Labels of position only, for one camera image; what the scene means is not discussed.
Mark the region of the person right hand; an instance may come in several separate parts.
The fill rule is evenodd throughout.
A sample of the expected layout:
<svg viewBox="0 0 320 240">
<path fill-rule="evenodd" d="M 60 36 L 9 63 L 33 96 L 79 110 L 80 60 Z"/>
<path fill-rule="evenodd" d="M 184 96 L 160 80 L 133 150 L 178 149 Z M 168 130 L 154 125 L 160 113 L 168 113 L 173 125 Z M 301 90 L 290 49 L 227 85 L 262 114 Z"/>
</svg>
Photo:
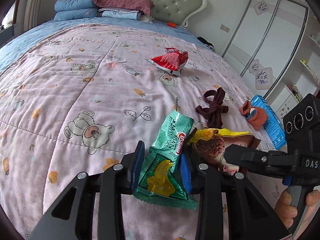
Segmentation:
<svg viewBox="0 0 320 240">
<path fill-rule="evenodd" d="M 319 208 L 319 187 L 310 192 L 306 197 L 306 214 L 303 217 L 300 227 L 297 229 L 296 235 L 293 239 L 297 239 L 307 228 L 311 220 L 313 219 L 315 213 Z M 278 217 L 281 219 L 283 224 L 287 229 L 289 229 L 293 224 L 293 219 L 297 216 L 297 208 L 291 206 L 292 196 L 287 190 L 284 190 L 274 208 Z"/>
</svg>

